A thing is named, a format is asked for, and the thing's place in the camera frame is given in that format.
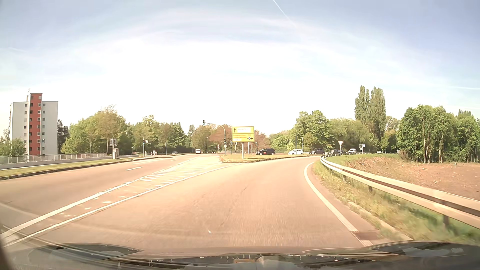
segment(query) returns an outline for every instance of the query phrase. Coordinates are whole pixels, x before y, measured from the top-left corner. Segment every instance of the dark car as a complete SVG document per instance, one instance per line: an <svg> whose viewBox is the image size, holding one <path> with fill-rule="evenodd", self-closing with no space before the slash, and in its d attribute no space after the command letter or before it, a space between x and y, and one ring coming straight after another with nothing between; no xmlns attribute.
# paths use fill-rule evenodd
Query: dark car
<svg viewBox="0 0 480 270"><path fill-rule="evenodd" d="M310 152L310 154L312 154L312 155L324 155L325 150L323 150L321 148L317 148L317 149L314 149L312 152Z"/></svg>
<svg viewBox="0 0 480 270"><path fill-rule="evenodd" d="M257 152L257 155L274 155L275 149L273 148L265 148Z"/></svg>

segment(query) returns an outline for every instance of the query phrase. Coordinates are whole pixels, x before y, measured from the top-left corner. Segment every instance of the white car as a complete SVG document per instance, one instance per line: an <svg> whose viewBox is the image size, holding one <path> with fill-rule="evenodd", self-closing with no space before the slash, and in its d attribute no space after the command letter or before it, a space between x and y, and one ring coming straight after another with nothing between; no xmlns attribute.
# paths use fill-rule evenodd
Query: white car
<svg viewBox="0 0 480 270"><path fill-rule="evenodd" d="M289 155L303 155L302 149L293 149L292 151L288 152Z"/></svg>

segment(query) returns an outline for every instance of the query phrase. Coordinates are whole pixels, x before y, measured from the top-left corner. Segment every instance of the utility box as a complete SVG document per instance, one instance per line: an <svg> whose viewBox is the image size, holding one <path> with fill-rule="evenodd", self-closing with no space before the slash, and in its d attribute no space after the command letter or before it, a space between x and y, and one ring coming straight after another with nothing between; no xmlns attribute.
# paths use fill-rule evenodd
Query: utility box
<svg viewBox="0 0 480 270"><path fill-rule="evenodd" d="M112 156L113 156L113 159L114 160L119 160L119 149L118 148L113 148L113 151L112 151Z"/></svg>

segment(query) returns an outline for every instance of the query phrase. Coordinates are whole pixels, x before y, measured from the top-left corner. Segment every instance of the sky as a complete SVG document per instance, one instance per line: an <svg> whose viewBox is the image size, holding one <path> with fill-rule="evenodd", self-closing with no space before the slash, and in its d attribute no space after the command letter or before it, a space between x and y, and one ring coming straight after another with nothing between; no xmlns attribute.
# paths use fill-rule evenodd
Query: sky
<svg viewBox="0 0 480 270"><path fill-rule="evenodd" d="M478 0L0 0L0 128L27 91L65 125L109 104L127 122L292 127L443 105L480 118Z"/></svg>

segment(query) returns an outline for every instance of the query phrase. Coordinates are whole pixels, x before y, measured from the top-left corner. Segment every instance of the car hood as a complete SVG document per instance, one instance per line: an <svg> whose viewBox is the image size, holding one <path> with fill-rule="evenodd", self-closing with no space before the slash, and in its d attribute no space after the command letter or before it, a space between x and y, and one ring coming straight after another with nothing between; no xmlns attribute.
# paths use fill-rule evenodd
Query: car hood
<svg viewBox="0 0 480 270"><path fill-rule="evenodd" d="M98 243L70 243L45 245L9 253L13 264L32 265L69 262L81 269L81 264L102 266L151 266L152 268L186 269L188 266L235 268L238 262L251 262L258 269L267 265L286 269L319 269L330 266L349 269L360 267L378 268L401 265L399 269L417 266L422 260L422 269L441 262L443 266L465 267L480 263L480 246L445 241L402 241L367 247L323 248L308 246L263 246L263 247L208 247L140 250L132 247Z"/></svg>

